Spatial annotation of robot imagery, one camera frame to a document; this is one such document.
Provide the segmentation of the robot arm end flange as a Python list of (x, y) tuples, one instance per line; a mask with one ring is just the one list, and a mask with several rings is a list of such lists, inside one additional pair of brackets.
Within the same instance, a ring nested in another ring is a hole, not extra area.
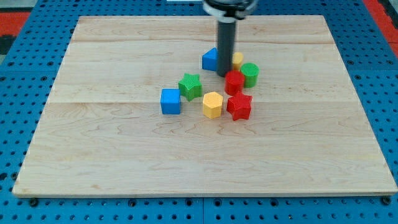
[(232, 23), (252, 14), (258, 0), (203, 0), (203, 10), (219, 22)]

